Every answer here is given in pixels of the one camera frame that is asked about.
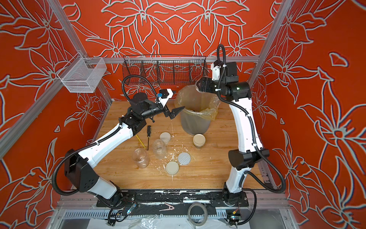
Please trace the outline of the beige lidded jar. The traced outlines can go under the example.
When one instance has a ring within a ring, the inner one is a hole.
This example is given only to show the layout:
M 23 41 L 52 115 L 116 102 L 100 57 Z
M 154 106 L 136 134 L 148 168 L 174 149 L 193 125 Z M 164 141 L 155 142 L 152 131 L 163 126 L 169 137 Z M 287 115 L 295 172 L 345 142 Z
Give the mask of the beige lidded jar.
M 202 134 L 196 134 L 193 137 L 193 144 L 197 148 L 202 148 L 206 143 L 206 138 Z

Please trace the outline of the clear jar with tea leaves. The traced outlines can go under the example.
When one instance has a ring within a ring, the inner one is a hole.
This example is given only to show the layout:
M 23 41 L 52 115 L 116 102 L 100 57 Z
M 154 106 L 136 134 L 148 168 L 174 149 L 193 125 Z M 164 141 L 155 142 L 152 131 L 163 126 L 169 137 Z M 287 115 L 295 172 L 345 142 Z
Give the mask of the clear jar with tea leaves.
M 167 149 L 164 141 L 157 139 L 152 144 L 153 153 L 158 159 L 163 159 L 166 157 Z

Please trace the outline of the jar with foil seal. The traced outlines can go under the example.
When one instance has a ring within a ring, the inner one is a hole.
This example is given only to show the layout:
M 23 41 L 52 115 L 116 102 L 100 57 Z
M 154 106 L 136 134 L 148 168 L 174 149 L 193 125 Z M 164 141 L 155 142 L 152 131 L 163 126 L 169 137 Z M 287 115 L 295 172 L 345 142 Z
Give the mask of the jar with foil seal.
M 144 148 L 136 149 L 132 154 L 132 159 L 140 169 L 148 167 L 150 163 L 148 153 Z

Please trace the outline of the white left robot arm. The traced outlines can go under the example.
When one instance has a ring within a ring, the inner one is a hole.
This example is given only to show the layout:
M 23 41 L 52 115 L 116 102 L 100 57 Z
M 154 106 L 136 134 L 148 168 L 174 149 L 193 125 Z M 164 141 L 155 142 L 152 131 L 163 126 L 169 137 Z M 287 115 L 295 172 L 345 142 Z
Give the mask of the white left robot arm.
M 127 113 L 119 118 L 118 124 L 90 145 L 78 150 L 69 150 L 55 167 L 51 184 L 59 195 L 70 196 L 78 192 L 87 192 L 96 196 L 100 202 L 111 209 L 122 207 L 121 202 L 124 196 L 120 188 L 100 177 L 94 168 L 121 143 L 136 136 L 146 126 L 147 119 L 153 119 L 158 114 L 174 119 L 184 109 L 179 107 L 169 110 L 167 102 L 173 97 L 175 91 L 161 89 L 156 92 L 150 82 L 148 85 L 154 94 L 154 101 L 149 100 L 146 93 L 136 93 L 130 98 L 125 90 L 125 83 L 131 78 L 133 75 L 124 78 L 121 83 L 123 95 L 130 103 L 130 107 Z M 63 191 L 59 188 L 57 175 L 62 166 L 64 166 L 65 176 L 75 187 L 74 190 Z

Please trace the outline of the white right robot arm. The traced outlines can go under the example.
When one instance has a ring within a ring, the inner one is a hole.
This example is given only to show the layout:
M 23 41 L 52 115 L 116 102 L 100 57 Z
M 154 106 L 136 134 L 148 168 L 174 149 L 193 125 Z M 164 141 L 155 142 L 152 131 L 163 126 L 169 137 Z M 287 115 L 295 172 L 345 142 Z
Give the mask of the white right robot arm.
M 257 134 L 253 111 L 252 94 L 248 82 L 240 82 L 236 63 L 226 60 L 226 49 L 219 44 L 216 50 L 217 60 L 212 64 L 212 77 L 202 77 L 196 82 L 196 89 L 201 93 L 215 94 L 218 99 L 228 104 L 234 116 L 238 134 L 238 148 L 230 150 L 228 157 L 232 166 L 228 180 L 223 187 L 223 201 L 228 206 L 240 207 L 240 199 L 246 192 L 254 197 L 253 209 L 246 219 L 239 219 L 236 211 L 226 218 L 230 226 L 244 225 L 254 216 L 257 207 L 257 196 L 254 190 L 243 187 L 247 176 L 251 176 L 258 184 L 272 193 L 284 193 L 286 182 L 284 176 L 268 159 L 269 150 L 265 149 Z M 254 165 L 266 162 L 279 176 L 279 188 L 270 188 L 251 172 Z

